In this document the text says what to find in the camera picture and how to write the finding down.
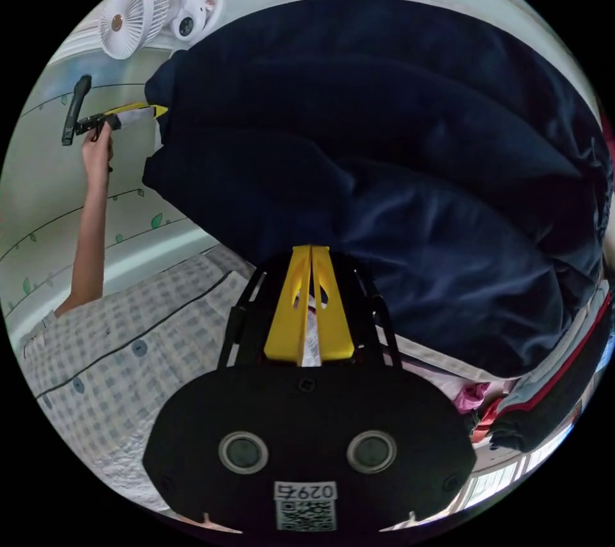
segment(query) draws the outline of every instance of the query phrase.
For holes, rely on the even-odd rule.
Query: sticker label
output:
[[[336,530],[335,482],[274,484],[277,529],[290,532],[331,532]]]

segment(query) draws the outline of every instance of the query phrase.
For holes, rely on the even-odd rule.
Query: person's arm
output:
[[[88,176],[88,190],[81,212],[77,252],[72,267],[68,299],[55,311],[61,316],[103,296],[104,225],[109,185],[109,161],[113,157],[111,127],[105,124],[97,141],[94,132],[83,143],[83,164]]]

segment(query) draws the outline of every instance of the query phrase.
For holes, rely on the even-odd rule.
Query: camera lens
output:
[[[179,34],[182,37],[187,37],[192,32],[193,28],[194,28],[194,20],[191,17],[185,17],[179,23]]]
[[[397,447],[391,436],[371,430],[352,439],[348,446],[347,458],[348,463],[357,472],[374,474],[388,468],[396,454]]]
[[[218,447],[218,454],[226,468],[241,475],[262,470],[269,457],[265,443],[250,432],[233,432],[225,436]]]

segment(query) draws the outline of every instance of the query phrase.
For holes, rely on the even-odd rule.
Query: fan grille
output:
[[[170,0],[109,0],[99,19],[102,48],[112,58],[128,58],[159,35],[169,8]]]

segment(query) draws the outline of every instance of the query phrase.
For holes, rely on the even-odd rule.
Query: plaid pajamas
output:
[[[129,289],[50,314],[17,349],[41,409],[118,494],[168,509],[142,466],[152,424],[181,386],[214,370],[253,268],[218,245]]]

